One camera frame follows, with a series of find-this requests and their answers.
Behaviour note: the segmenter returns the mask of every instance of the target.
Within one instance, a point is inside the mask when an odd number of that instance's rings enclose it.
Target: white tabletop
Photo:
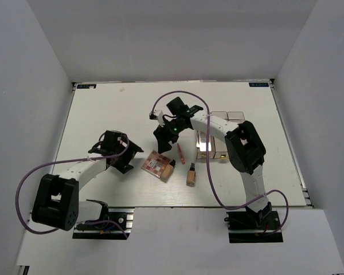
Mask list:
[[[276,110],[270,88],[251,88],[247,82],[151,82],[97,84],[95,89],[77,89],[62,137],[57,160],[86,157],[87,151],[105,130],[126,133],[141,146],[131,165],[134,169],[125,175],[111,167],[91,180],[80,192],[80,200],[97,199],[115,207],[133,206],[218,206],[209,186],[205,161],[195,160],[194,131],[184,130],[179,144],[185,154],[182,165],[176,146],[166,156],[177,161],[167,183],[143,171],[141,166],[149,153],[157,148],[153,135],[158,123],[148,114],[155,100],[162,94],[185,90],[201,96],[211,111],[242,111],[258,131],[265,147],[263,177],[267,191],[279,189],[286,194],[291,206],[306,205],[298,174]],[[203,106],[189,95],[171,95],[162,99],[157,109],[169,113],[166,103],[180,96],[189,106]],[[186,175],[191,162],[196,163],[197,183],[186,186]],[[217,193],[226,205],[245,202],[240,174],[229,162],[211,161],[213,181]],[[71,164],[55,167],[61,172]],[[274,206],[284,206],[280,195],[272,194]]]
[[[285,210],[279,210],[283,219]],[[24,236],[17,265],[28,275],[323,275],[344,272],[323,210],[290,210],[283,243],[229,243],[223,209],[135,209],[130,237]],[[30,222],[43,230],[43,225]]]

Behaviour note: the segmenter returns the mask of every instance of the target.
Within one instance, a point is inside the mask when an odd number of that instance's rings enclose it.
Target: purple cable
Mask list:
[[[167,95],[171,95],[173,93],[185,93],[185,94],[188,94],[188,95],[191,95],[191,96],[194,96],[198,99],[200,99],[203,104],[205,105],[205,108],[206,108],[206,112],[208,114],[210,114],[210,109],[209,109],[209,106],[208,104],[206,103],[206,101],[204,99],[202,99],[201,97],[191,93],[191,92],[187,92],[187,91],[172,91],[172,92],[168,92],[168,93],[165,93],[164,95],[160,96],[156,102],[154,103],[153,105],[153,108],[151,110],[151,113],[154,113],[154,109],[155,107],[157,106],[157,103],[159,100],[161,100],[163,97],[167,96]],[[206,125],[206,136],[209,137],[210,136],[210,116],[208,115],[208,122],[207,122],[207,125]],[[207,142],[206,143],[206,152],[209,152],[209,143]],[[226,209],[226,210],[229,210],[229,211],[232,211],[232,210],[238,210],[238,209],[242,209],[242,208],[245,208],[246,206],[250,205],[251,203],[261,199],[261,198],[264,198],[266,195],[269,195],[271,193],[274,193],[274,192],[277,192],[279,193],[280,195],[283,196],[285,202],[286,202],[286,216],[284,217],[284,220],[282,222],[282,224],[280,226],[278,226],[277,229],[275,229],[273,232],[270,232],[270,233],[267,233],[266,235],[271,235],[271,234],[274,234],[276,233],[277,231],[279,231],[285,224],[285,222],[287,221],[287,218],[288,218],[288,213],[289,213],[289,203],[288,203],[288,199],[287,197],[284,195],[283,192],[277,190],[277,189],[273,189],[273,190],[270,190],[269,192],[267,192],[265,195],[260,195],[258,197],[256,197],[255,199],[252,199],[251,201],[243,204],[243,205],[239,205],[239,206],[235,206],[235,207],[228,207],[228,206],[225,206],[221,200],[219,199],[218,195],[217,195],[217,192],[216,192],[216,189],[214,188],[214,184],[213,184],[213,179],[212,179],[212,174],[210,172],[210,163],[209,163],[209,154],[206,154],[206,171],[208,173],[208,179],[209,179],[209,183],[210,183],[210,187],[213,191],[213,195],[215,197],[215,199],[217,200],[217,202],[219,203],[219,205]]]
[[[106,223],[106,222],[115,225],[118,229],[120,229],[122,234],[124,234],[125,238],[126,239],[128,238],[126,232],[121,228],[121,226],[118,223],[116,223],[116,222],[114,222],[114,221],[112,221],[110,219],[105,219],[103,221],[96,221],[96,222],[84,222],[84,224],[85,225],[99,225],[100,223]]]
[[[32,228],[30,228],[26,222],[24,221],[23,219],[23,216],[22,216],[22,213],[19,209],[19,194],[20,194],[20,191],[21,191],[21,188],[23,186],[23,183],[24,181],[32,174],[34,173],[35,171],[37,171],[38,169],[41,169],[43,167],[46,167],[46,166],[51,166],[51,165],[54,165],[54,164],[61,164],[61,163],[69,163],[69,162],[86,162],[86,161],[89,161],[89,160],[99,160],[99,159],[113,159],[113,158],[117,158],[119,156],[121,156],[123,153],[126,152],[126,150],[128,149],[128,146],[129,146],[129,139],[127,137],[127,135],[125,135],[125,138],[126,138],[126,147],[125,149],[119,153],[119,154],[116,154],[116,155],[111,155],[111,156],[98,156],[98,157],[95,157],[95,158],[90,158],[90,159],[87,159],[87,158],[82,158],[82,159],[67,159],[67,160],[59,160],[59,161],[56,161],[56,162],[49,162],[49,163],[45,163],[45,164],[41,164],[37,167],[35,167],[34,169],[30,170],[23,178],[22,180],[19,182],[19,185],[17,187],[17,192],[15,193],[15,209],[17,211],[17,215],[18,215],[18,219],[19,221],[21,222],[22,226],[28,230],[29,232],[33,233],[33,234],[38,234],[38,235],[43,235],[43,234],[48,234],[48,233],[52,233],[52,232],[55,232],[56,230],[58,230],[58,228],[55,228],[55,229],[51,229],[51,230],[48,230],[48,231],[37,231],[37,230],[34,230]]]

